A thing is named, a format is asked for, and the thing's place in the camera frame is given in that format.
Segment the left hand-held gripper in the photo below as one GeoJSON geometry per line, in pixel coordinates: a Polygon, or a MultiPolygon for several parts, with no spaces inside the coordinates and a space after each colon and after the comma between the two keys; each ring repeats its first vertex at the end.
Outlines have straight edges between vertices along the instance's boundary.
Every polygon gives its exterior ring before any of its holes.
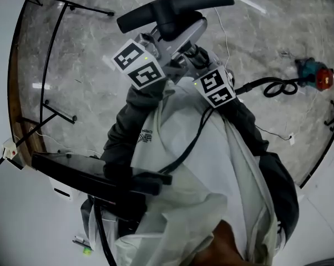
{"type": "Polygon", "coordinates": [[[181,65],[176,60],[181,55],[195,55],[195,44],[207,25],[200,12],[179,15],[172,23],[161,25],[160,32],[140,33],[129,39],[111,61],[138,90],[165,78],[177,83],[181,65]]]}

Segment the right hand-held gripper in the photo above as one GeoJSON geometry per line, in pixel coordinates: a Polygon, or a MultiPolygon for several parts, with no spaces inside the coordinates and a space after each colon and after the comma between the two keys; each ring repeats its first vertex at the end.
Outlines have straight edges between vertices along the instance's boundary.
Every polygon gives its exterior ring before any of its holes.
{"type": "Polygon", "coordinates": [[[195,88],[213,108],[236,98],[231,74],[220,62],[213,62],[204,69],[195,69],[193,78],[195,88]]]}

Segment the black grey handheld device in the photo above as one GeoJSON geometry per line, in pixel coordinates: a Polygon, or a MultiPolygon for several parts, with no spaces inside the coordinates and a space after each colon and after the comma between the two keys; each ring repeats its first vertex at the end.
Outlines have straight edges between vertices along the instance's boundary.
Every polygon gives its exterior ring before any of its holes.
{"type": "Polygon", "coordinates": [[[155,22],[161,38],[169,42],[203,17],[199,10],[234,4],[234,0],[155,0],[119,17],[117,24],[127,33],[155,22]]]}

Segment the person's right forearm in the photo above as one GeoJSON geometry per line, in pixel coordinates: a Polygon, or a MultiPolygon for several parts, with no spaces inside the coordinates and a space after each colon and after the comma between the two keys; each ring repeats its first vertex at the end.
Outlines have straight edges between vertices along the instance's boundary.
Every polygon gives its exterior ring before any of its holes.
{"type": "Polygon", "coordinates": [[[238,98],[220,106],[217,110],[235,126],[246,146],[255,157],[267,155],[269,142],[262,138],[260,131],[255,125],[253,113],[238,98]]]}

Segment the person's left forearm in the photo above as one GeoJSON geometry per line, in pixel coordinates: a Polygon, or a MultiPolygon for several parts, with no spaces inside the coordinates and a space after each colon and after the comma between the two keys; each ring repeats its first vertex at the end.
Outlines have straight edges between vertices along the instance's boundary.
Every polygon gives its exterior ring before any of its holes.
{"type": "Polygon", "coordinates": [[[108,140],[100,157],[106,163],[130,166],[136,143],[148,115],[163,99],[167,80],[163,79],[141,90],[131,86],[126,104],[118,112],[115,124],[108,131],[108,140]]]}

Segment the teal red power tool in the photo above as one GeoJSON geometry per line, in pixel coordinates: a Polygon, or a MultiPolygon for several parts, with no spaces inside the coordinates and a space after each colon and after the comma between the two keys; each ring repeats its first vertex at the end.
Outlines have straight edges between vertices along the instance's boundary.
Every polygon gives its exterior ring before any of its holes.
{"type": "Polygon", "coordinates": [[[314,58],[296,59],[298,81],[301,87],[311,86],[318,91],[324,91],[333,86],[334,71],[324,63],[315,61],[314,58]]]}

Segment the black metal stand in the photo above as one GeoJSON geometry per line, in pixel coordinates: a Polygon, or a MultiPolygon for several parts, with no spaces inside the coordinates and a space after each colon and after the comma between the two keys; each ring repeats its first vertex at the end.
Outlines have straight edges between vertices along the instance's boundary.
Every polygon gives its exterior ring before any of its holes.
{"type": "MultiPolygon", "coordinates": [[[[51,119],[53,119],[55,116],[59,116],[61,117],[62,119],[64,119],[65,121],[71,123],[71,124],[75,124],[75,122],[77,121],[77,117],[74,115],[74,116],[66,116],[66,114],[62,114],[61,112],[59,112],[58,110],[50,107],[48,104],[49,104],[49,101],[48,100],[45,100],[44,101],[44,86],[45,86],[45,81],[46,81],[46,77],[47,77],[47,70],[48,70],[48,65],[49,65],[49,61],[50,61],[50,55],[51,55],[51,52],[52,52],[52,48],[53,48],[53,44],[54,44],[54,41],[55,41],[55,38],[56,38],[56,35],[57,35],[57,31],[59,29],[59,26],[60,26],[60,23],[62,21],[62,18],[65,14],[65,11],[66,9],[69,7],[69,9],[71,11],[75,10],[75,9],[83,9],[83,10],[87,10],[87,11],[92,11],[92,12],[97,12],[97,13],[102,13],[104,15],[107,15],[108,17],[113,17],[115,15],[114,12],[112,11],[103,11],[103,10],[100,10],[100,9],[95,9],[95,8],[88,8],[88,7],[85,7],[83,5],[80,5],[80,4],[76,4],[76,3],[73,3],[73,2],[70,2],[70,1],[66,1],[66,0],[60,0],[62,3],[63,3],[63,7],[61,9],[61,12],[60,12],[60,15],[57,19],[57,22],[55,24],[55,27],[54,27],[54,30],[53,30],[53,33],[52,33],[52,36],[51,36],[51,39],[50,39],[50,43],[49,43],[49,46],[48,46],[48,51],[47,51],[47,55],[46,55],[46,58],[45,58],[45,63],[44,63],[44,69],[43,69],[43,77],[42,77],[42,82],[41,82],[41,98],[40,98],[40,116],[39,116],[39,122],[33,122],[32,120],[29,120],[29,119],[26,119],[24,117],[21,117],[21,115],[17,116],[17,118],[14,118],[14,120],[18,119],[18,120],[24,120],[24,121],[28,121],[30,123],[34,123],[36,124],[35,128],[33,128],[30,132],[26,133],[22,138],[20,138],[16,143],[16,146],[17,148],[20,147],[20,145],[22,143],[25,143],[35,132],[37,132],[38,130],[41,129],[42,126],[44,126],[46,123],[48,123],[49,121],[51,121],[51,119]],[[46,108],[48,109],[49,111],[51,111],[53,114],[46,118],[45,120],[43,120],[43,108],[46,108]]],[[[17,36],[17,34],[19,33],[19,29],[20,29],[20,26],[19,26],[19,22],[21,22],[22,20],[22,12],[20,13],[19,15],[19,18],[18,18],[18,22],[17,22],[17,25],[16,25],[16,28],[14,29],[14,35],[13,35],[13,41],[12,41],[12,45],[10,47],[10,51],[9,51],[9,59],[8,59],[8,80],[7,80],[7,106],[8,106],[8,113],[9,113],[9,116],[8,116],[8,119],[9,119],[9,124],[10,124],[10,129],[11,129],[11,138],[13,141],[14,141],[14,132],[13,132],[13,125],[12,125],[12,120],[11,120],[11,117],[14,115],[13,112],[11,112],[10,108],[12,106],[12,108],[14,108],[14,105],[10,105],[10,99],[9,99],[9,93],[10,93],[10,86],[9,86],[9,81],[11,80],[11,78],[14,80],[14,77],[10,77],[10,73],[11,73],[11,68],[12,68],[12,65],[11,65],[11,62],[12,62],[12,57],[14,56],[13,52],[14,52],[14,42],[15,42],[15,37],[17,36]]],[[[1,153],[1,157],[0,157],[0,165],[5,161],[5,159],[2,158],[2,155],[3,155],[3,152],[1,153]]],[[[14,164],[15,166],[16,163],[13,161],[13,160],[10,160],[10,159],[6,159],[8,160],[9,162],[11,162],[12,164],[14,164]]]]}

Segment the black chest-mounted device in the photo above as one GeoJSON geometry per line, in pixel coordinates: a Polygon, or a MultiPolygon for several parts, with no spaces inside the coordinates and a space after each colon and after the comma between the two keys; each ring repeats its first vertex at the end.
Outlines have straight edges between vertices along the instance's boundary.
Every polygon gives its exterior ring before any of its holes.
{"type": "Polygon", "coordinates": [[[163,186],[172,183],[171,175],[76,154],[35,152],[32,167],[96,198],[109,213],[124,221],[139,222],[146,212],[146,198],[159,195],[163,186]]]}

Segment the white rounded unit with slot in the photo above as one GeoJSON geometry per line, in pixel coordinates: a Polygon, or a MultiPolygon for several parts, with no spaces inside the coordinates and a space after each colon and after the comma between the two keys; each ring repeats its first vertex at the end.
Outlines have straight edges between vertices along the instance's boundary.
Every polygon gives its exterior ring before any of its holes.
{"type": "Polygon", "coordinates": [[[68,202],[74,202],[78,200],[78,198],[83,194],[82,191],[79,191],[64,183],[61,183],[60,181],[55,180],[52,177],[49,177],[49,181],[54,193],[61,199],[64,199],[68,202]]]}

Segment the white wooden-edged table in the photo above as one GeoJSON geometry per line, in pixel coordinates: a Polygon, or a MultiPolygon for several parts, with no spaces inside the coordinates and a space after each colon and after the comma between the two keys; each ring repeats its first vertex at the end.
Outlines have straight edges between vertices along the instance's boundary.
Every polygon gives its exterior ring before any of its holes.
{"type": "MultiPolygon", "coordinates": [[[[8,59],[9,51],[13,41],[14,29],[16,28],[18,18],[26,6],[27,0],[0,0],[0,157],[3,152],[2,145],[5,141],[11,138],[11,129],[9,124],[9,113],[7,106],[7,80],[8,80],[8,59]]],[[[25,134],[25,128],[28,124],[33,124],[24,120],[14,120],[17,116],[21,115],[21,105],[19,102],[19,93],[17,86],[17,36],[14,42],[14,56],[12,57],[12,68],[9,81],[9,99],[10,105],[14,105],[14,108],[10,108],[14,115],[11,117],[13,132],[14,132],[14,142],[17,142],[25,134]]],[[[16,167],[22,168],[22,165],[16,163],[16,167]]]]}

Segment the white box with red button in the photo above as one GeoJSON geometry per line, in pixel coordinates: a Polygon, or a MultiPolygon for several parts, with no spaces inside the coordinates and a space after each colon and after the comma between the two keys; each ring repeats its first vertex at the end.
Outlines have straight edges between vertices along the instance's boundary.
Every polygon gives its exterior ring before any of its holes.
{"type": "Polygon", "coordinates": [[[17,146],[16,143],[12,139],[8,139],[2,145],[3,149],[3,159],[10,159],[12,160],[17,155],[17,146]]]}

